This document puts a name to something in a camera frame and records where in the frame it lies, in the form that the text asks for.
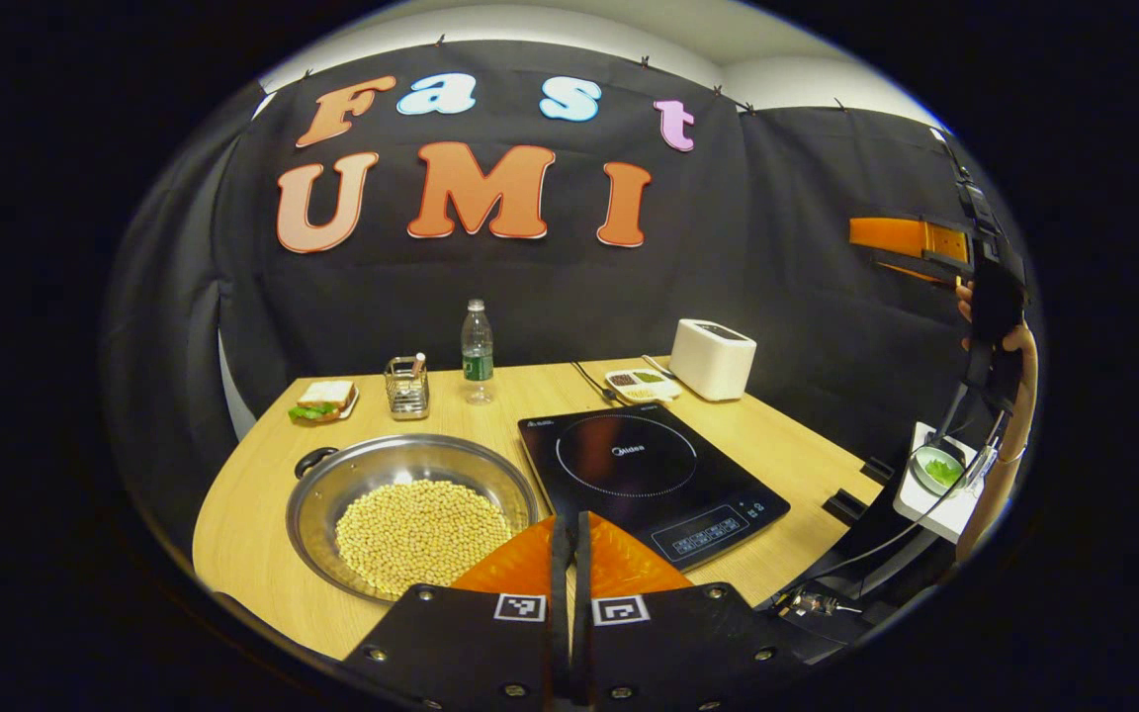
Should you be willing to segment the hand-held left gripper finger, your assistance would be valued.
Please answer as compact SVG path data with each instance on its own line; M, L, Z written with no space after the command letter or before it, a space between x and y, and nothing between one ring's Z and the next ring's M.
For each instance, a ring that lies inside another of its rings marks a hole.
M813 674L801 628L693 584L600 515L579 516L574 557L574 698L592 711L762 711Z
M343 670L411 711L552 711L570 663L570 545L552 515L452 584L409 586Z

